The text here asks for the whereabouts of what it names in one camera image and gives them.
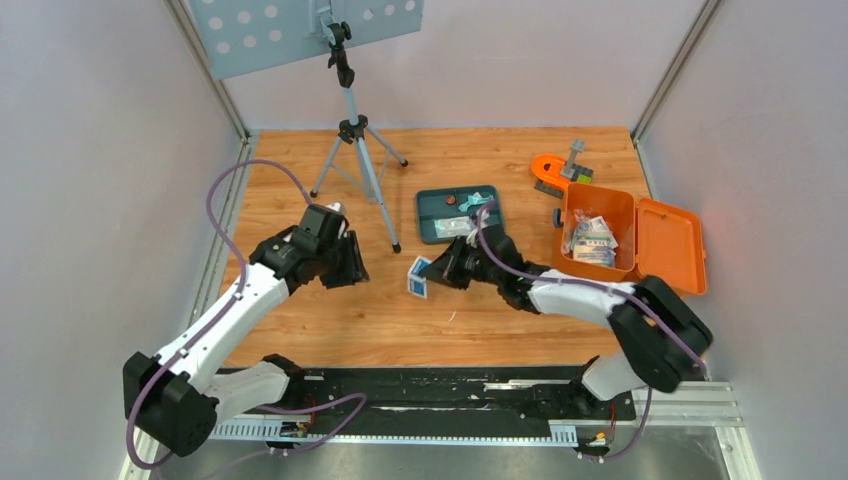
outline tripod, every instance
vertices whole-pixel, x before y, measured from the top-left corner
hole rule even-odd
[[[344,49],[344,41],[350,40],[351,38],[350,27],[346,22],[342,22],[341,24],[332,23],[327,26],[327,29],[329,30],[328,36],[330,38],[330,60],[327,63],[327,68],[332,68],[333,65],[336,66],[336,71],[339,77],[339,85],[342,87],[345,103],[347,104],[348,119],[339,122],[339,133],[336,136],[336,141],[333,143],[333,148],[330,150],[330,155],[327,157],[327,161],[324,162],[324,167],[321,168],[321,174],[318,175],[318,182],[315,184],[315,188],[313,188],[309,194],[312,198],[318,196],[318,189],[321,188],[321,183],[324,182],[324,177],[327,176],[327,172],[330,168],[334,168],[348,181],[365,191],[365,198],[369,202],[377,202],[380,206],[380,211],[383,213],[383,220],[386,222],[386,228],[389,230],[389,237],[392,240],[392,250],[394,250],[395,253],[400,253],[400,243],[398,242],[397,234],[395,234],[395,228],[392,225],[392,219],[389,216],[389,211],[386,209],[383,192],[380,190],[380,181],[383,179],[383,174],[386,173],[386,165],[389,163],[390,156],[395,157],[401,167],[409,165],[409,162],[407,162],[406,159],[397,152],[397,150],[389,145],[389,142],[387,142],[374,127],[368,125],[368,117],[360,115],[356,110],[356,101],[353,97],[353,91],[350,88],[351,85],[353,85],[354,71],[347,63],[347,53],[345,53]],[[368,148],[365,146],[366,130],[386,149],[386,157],[383,160],[383,167],[380,170],[379,177],[374,173],[374,166],[371,164],[371,156],[368,154]],[[347,172],[333,164],[342,142],[345,142],[348,145],[353,145],[356,150],[359,172],[362,175],[361,185],[356,181],[356,179],[348,175]]]

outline tripod head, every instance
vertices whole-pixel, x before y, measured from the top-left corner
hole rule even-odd
[[[350,88],[353,85],[355,72],[347,63],[347,53],[344,49],[344,41],[350,40],[350,25],[347,22],[331,23],[327,25],[330,30],[330,60],[327,62],[327,68],[336,66],[336,73],[339,76],[339,85],[343,88]]]

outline white wall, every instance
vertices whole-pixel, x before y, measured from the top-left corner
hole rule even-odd
[[[420,32],[349,50],[359,108],[391,127],[632,127],[702,3],[426,0]],[[323,57],[225,84],[253,128],[346,118]]]
[[[716,334],[766,480],[845,478],[848,4],[728,0],[645,142],[704,222]]]
[[[237,140],[162,2],[0,14],[0,478],[116,478],[121,368],[187,321]]]

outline blue and white box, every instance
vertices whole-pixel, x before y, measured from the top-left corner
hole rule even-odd
[[[420,274],[430,263],[430,260],[419,255],[406,273],[406,290],[416,297],[427,298],[427,279]]]

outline orange box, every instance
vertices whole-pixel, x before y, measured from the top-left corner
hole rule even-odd
[[[618,248],[615,267],[579,262],[563,255],[562,242],[574,230],[575,210],[603,216]],[[554,235],[551,264],[576,277],[604,282],[655,275],[680,293],[707,291],[701,221],[697,215],[650,198],[638,202],[633,195],[591,184],[571,183],[562,198],[563,228]]]

